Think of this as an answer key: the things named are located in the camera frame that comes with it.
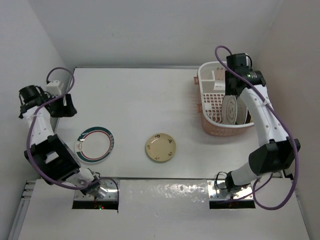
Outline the beige plate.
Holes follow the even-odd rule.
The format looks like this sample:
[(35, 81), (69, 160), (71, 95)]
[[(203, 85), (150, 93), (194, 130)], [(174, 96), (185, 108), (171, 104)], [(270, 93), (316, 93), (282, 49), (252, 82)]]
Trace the beige plate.
[(147, 156), (156, 163), (170, 161), (176, 154), (175, 139), (167, 133), (155, 133), (145, 144)]

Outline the green red rimmed plate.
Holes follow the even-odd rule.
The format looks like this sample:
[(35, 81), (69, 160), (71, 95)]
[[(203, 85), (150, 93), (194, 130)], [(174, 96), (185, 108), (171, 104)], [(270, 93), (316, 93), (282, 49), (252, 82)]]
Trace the green red rimmed plate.
[(98, 164), (110, 156), (115, 145), (114, 135), (107, 128), (94, 126), (76, 139), (74, 152), (86, 164)]

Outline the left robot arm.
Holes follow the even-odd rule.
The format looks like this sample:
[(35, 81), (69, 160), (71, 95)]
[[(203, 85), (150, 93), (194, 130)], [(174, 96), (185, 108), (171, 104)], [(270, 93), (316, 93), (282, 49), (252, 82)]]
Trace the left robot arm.
[(51, 125), (51, 118), (69, 118), (77, 113), (71, 95), (67, 93), (59, 98), (40, 86), (29, 85), (19, 90), (19, 100), (19, 118), (27, 121), (31, 131), (24, 151), (27, 161), (49, 185), (79, 190), (83, 195), (97, 195), (101, 186), (99, 178), (81, 166)]

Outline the patterned white plate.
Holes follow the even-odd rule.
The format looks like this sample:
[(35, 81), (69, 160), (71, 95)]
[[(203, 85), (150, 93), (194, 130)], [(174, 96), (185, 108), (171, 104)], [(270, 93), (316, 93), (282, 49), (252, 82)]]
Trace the patterned white plate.
[(238, 113), (237, 99), (234, 95), (225, 95), (221, 106), (222, 124), (234, 125)]

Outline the dark rimmed plate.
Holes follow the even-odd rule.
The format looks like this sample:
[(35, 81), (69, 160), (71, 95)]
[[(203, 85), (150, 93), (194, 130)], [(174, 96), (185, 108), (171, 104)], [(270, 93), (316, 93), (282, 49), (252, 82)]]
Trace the dark rimmed plate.
[(247, 121), (248, 109), (243, 100), (238, 97), (236, 100), (237, 103), (237, 116), (236, 116), (236, 124), (244, 125)]

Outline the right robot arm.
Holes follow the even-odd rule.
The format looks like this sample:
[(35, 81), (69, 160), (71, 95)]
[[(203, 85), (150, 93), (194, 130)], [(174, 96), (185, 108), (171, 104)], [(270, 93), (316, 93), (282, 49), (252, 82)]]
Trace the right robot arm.
[(242, 167), (225, 178), (228, 192), (235, 192), (265, 174), (288, 169), (295, 159), (289, 134), (272, 113), (266, 81), (259, 70), (247, 63), (245, 53), (226, 58), (225, 94), (239, 97), (247, 107), (258, 137), (258, 149)]

